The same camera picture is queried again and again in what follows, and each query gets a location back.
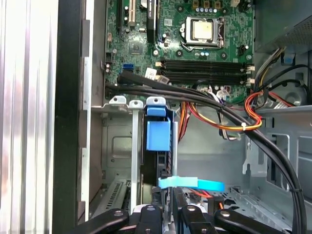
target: red wire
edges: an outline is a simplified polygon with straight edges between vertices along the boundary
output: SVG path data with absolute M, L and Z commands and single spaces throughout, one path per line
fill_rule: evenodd
M 205 190 L 201 190 L 201 191 L 203 192 L 204 195 L 209 196 L 209 197 L 213 197 L 209 193 L 207 193 Z
M 196 191 L 196 190 L 194 190 L 194 189 L 189 189 L 189 190 L 191 190 L 193 194 L 196 194 L 196 195 L 198 195 L 198 196 L 200 196 L 200 197 L 211 198 L 211 196 L 207 196 L 207 195 L 205 195 L 205 194 L 202 194 L 202 193 L 200 193 L 200 192 L 198 192 L 198 191 Z

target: pcie slot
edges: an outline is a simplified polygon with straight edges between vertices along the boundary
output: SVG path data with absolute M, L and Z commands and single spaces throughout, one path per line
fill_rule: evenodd
M 243 73 L 245 65 L 242 63 L 227 62 L 210 62 L 210 61 L 179 61 L 165 60 L 161 62 L 161 69 L 166 71 L 183 71 L 183 72 L 231 72 Z
M 129 26 L 136 25 L 136 0 L 129 0 Z
M 116 7 L 117 7 L 117 11 L 116 11 L 116 30 L 119 32 L 121 29 L 121 18 L 122 18 L 122 0 L 117 0 L 116 2 Z
M 246 75 L 220 75 L 207 73 L 184 73 L 184 72 L 162 72 L 170 79 L 172 84 L 194 84 L 198 80 L 204 80 L 206 84 L 217 85 L 241 85 L 246 81 Z

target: green circuit board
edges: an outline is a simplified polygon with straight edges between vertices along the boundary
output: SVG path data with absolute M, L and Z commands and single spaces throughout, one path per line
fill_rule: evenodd
M 121 1 L 122 9 L 129 6 L 129 0 Z M 208 1 L 211 7 L 215 6 L 216 0 Z M 141 7 L 141 0 L 136 0 L 135 25 L 129 26 L 124 23 L 126 13 L 122 10 L 119 16 L 122 20 L 121 29 L 116 30 L 117 24 L 117 0 L 108 0 L 107 3 L 107 21 L 106 21 L 106 53 L 110 53 L 111 66 L 109 73 L 104 77 L 111 83 L 116 83 L 119 73 L 122 71 L 122 65 L 133 64 L 134 73 L 145 75 L 147 68 L 155 68 L 155 63 L 160 58 L 174 60 L 207 60 L 233 63 L 252 63 L 253 55 L 253 10 L 250 8 L 246 12 L 239 12 L 237 7 L 230 7 L 231 0 L 218 0 L 221 3 L 219 9 L 214 12 L 198 12 L 194 9 L 193 1 L 189 0 L 159 0 L 159 19 L 158 32 L 159 37 L 166 34 L 166 43 L 155 40 L 155 43 L 147 42 L 146 29 L 147 10 Z M 224 47 L 220 49 L 193 50 L 188 52 L 181 47 L 180 42 L 181 25 L 187 17 L 203 18 L 224 18 Z M 238 47 L 247 45 L 249 48 L 243 56 L 238 55 Z M 200 56 L 201 52 L 208 52 L 204 58 Z M 242 99 L 246 96 L 246 87 L 232 86 L 229 101 Z

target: cpu socket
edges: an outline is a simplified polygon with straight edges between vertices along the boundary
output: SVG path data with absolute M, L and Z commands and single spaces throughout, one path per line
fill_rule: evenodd
M 180 33 L 183 37 L 181 45 L 186 50 L 220 49 L 224 47 L 224 18 L 187 17 Z

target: cable tie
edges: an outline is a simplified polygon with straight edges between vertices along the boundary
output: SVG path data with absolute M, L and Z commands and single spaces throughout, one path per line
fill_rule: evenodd
M 302 193 L 303 192 L 302 189 L 289 189 L 289 191 L 291 191 L 292 193 Z
M 246 123 L 243 122 L 241 125 L 242 125 L 242 127 L 243 127 L 243 131 L 246 131 Z

